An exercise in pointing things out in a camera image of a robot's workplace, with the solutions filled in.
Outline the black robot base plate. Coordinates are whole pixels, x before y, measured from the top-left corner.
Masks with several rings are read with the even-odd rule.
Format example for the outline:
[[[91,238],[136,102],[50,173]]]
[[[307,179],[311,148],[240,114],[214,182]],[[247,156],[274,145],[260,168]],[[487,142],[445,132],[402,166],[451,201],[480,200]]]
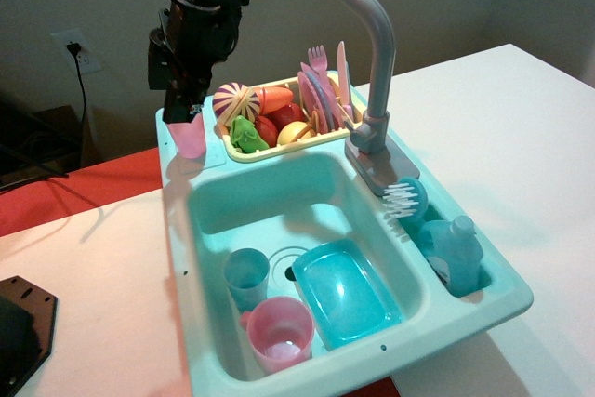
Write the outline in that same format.
[[[1,394],[14,396],[52,352],[58,298],[15,275],[1,281]]]

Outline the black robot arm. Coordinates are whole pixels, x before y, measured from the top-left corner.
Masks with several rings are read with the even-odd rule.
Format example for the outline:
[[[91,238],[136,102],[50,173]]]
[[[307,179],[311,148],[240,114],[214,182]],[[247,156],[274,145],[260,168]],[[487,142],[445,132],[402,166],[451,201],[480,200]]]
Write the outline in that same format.
[[[242,8],[250,0],[170,0],[151,30],[148,84],[165,92],[163,120],[189,124],[202,112],[214,65],[239,39]]]

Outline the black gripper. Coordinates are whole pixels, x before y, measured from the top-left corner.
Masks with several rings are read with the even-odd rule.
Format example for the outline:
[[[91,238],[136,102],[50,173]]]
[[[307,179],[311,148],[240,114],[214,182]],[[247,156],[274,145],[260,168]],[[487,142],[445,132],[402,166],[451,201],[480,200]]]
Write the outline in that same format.
[[[185,123],[202,112],[213,67],[232,53],[232,9],[171,3],[150,31],[148,83],[165,90],[163,121]]]

